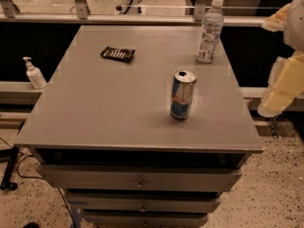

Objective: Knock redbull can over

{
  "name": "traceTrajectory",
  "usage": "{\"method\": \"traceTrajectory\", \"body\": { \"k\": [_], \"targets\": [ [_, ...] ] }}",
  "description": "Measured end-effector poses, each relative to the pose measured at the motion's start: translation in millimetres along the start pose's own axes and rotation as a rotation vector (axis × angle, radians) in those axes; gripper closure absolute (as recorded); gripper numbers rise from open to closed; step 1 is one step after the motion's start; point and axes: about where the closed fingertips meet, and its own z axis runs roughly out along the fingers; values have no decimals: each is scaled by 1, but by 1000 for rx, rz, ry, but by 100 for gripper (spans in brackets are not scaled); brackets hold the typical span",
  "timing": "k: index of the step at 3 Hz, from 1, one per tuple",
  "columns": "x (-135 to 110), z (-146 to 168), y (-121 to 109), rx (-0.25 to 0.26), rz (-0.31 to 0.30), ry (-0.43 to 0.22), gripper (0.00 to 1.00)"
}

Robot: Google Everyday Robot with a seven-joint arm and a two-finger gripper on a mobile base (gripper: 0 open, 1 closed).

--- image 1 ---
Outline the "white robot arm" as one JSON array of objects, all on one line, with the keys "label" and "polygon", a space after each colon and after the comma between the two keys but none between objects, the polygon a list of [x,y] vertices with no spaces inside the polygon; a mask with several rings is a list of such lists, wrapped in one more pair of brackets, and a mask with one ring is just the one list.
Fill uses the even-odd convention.
[{"label": "white robot arm", "polygon": [[257,108],[260,116],[273,118],[304,93],[304,0],[285,5],[261,27],[271,32],[282,31],[284,44],[294,50],[289,58],[276,58]]}]

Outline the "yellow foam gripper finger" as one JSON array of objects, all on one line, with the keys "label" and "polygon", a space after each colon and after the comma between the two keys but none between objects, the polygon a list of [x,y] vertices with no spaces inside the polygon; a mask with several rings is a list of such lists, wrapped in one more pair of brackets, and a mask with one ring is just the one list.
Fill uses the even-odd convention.
[{"label": "yellow foam gripper finger", "polygon": [[274,62],[268,87],[263,92],[257,112],[260,116],[273,118],[303,92],[304,52],[296,50],[291,57],[278,57]]}]

